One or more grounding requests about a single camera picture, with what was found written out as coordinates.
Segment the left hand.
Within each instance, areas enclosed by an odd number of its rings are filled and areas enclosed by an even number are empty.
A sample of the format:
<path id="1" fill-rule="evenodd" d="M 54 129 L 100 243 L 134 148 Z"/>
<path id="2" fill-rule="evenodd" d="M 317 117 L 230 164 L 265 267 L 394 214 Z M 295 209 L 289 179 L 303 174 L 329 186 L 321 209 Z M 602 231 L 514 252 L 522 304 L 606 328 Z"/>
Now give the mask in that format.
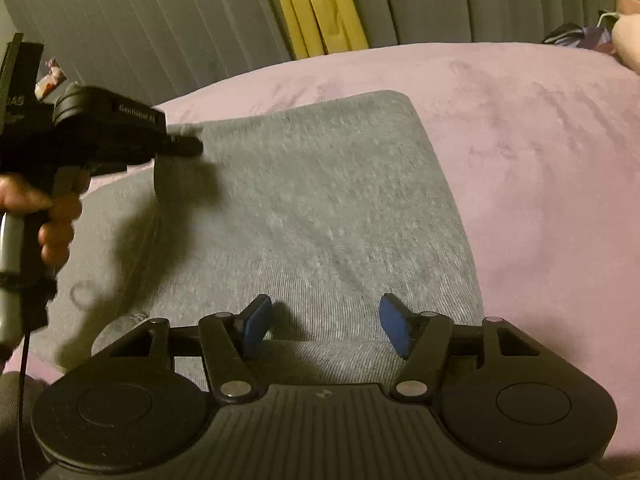
<path id="1" fill-rule="evenodd" d="M 80 196 L 88 191 L 91 182 L 87 170 L 81 169 L 72 190 L 51 198 L 36 190 L 17 174 L 1 176 L 1 211 L 10 214 L 35 214 L 44 211 L 47 221 L 38 232 L 38 244 L 43 263 L 58 272 L 70 258 L 70 244 L 75 236 L 74 222 L 81 216 Z"/>

